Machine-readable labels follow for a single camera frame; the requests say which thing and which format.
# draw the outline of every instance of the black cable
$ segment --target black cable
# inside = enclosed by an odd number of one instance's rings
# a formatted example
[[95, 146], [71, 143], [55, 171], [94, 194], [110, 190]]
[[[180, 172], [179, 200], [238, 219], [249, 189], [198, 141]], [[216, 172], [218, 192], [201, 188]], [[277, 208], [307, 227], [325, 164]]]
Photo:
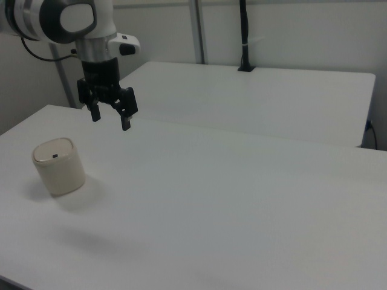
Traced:
[[[247, 37], [249, 37], [249, 17], [246, 15], [247, 19]], [[241, 67], [243, 66], [243, 54], [241, 58]]]
[[44, 62], [60, 62], [61, 60], [65, 60], [65, 59], [69, 59], [70, 57], [75, 57], [74, 55], [72, 54], [69, 54], [68, 56], [63, 56], [59, 59], [44, 59], [43, 57], [40, 57], [40, 56], [37, 56], [35, 53], [33, 53], [27, 46], [27, 44], [25, 43], [25, 39], [22, 37], [22, 44], [24, 46], [24, 48], [35, 58], [39, 59], [39, 60], [43, 60]]
[[371, 124], [369, 124], [369, 128], [374, 132], [374, 139], [375, 139], [375, 150], [377, 150], [377, 138], [376, 138], [376, 132], [375, 132], [375, 129], [374, 129], [374, 126]]

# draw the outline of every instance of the beige cup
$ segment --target beige cup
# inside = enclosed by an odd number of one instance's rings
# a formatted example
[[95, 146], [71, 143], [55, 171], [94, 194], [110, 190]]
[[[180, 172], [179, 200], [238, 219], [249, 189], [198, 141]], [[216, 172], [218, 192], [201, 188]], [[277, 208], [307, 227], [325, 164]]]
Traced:
[[85, 171], [77, 147], [68, 138], [46, 142], [32, 153], [32, 160], [52, 195], [64, 195], [85, 183]]

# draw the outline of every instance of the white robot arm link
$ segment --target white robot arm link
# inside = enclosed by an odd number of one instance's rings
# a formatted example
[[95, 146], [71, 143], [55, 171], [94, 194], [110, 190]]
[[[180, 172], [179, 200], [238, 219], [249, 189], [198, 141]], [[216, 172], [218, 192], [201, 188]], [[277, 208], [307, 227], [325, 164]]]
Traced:
[[112, 0], [0, 0], [0, 33], [54, 44], [75, 42], [85, 78], [79, 99], [100, 119], [98, 102], [110, 104], [130, 128], [137, 110], [132, 88], [122, 89], [118, 57], [140, 52], [134, 36], [117, 33]]

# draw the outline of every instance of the white wall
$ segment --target white wall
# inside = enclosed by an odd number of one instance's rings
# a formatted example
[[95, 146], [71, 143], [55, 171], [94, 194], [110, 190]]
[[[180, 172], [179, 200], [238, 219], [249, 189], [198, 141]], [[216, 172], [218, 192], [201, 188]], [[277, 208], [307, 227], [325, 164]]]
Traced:
[[[47, 44], [28, 44], [52, 58]], [[20, 37], [0, 34], [0, 134], [46, 105], [68, 106], [55, 64], [30, 56]]]
[[[197, 61], [188, 5], [115, 9], [114, 22], [118, 32], [136, 36], [142, 49], [138, 56], [120, 59], [121, 77], [150, 60], [183, 63]], [[61, 54], [67, 54], [73, 46], [60, 47]], [[74, 59], [63, 62], [63, 65], [77, 100], [76, 82], [83, 77], [81, 64]]]
[[[250, 48], [255, 65], [374, 73], [370, 117], [387, 150], [386, 2], [248, 5], [248, 14], [250, 37], [265, 36]], [[204, 5], [203, 21], [209, 63], [239, 65], [239, 7]]]

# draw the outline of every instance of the white table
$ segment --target white table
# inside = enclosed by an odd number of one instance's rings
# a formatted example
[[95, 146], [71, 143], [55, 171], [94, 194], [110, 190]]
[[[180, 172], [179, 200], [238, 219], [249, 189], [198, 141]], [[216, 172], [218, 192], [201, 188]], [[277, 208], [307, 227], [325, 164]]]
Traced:
[[149, 62], [121, 81], [138, 116], [295, 140], [360, 146], [375, 75]]
[[[387, 285], [387, 153], [47, 106], [0, 137], [0, 276], [35, 290]], [[54, 199], [31, 152], [70, 137]]]

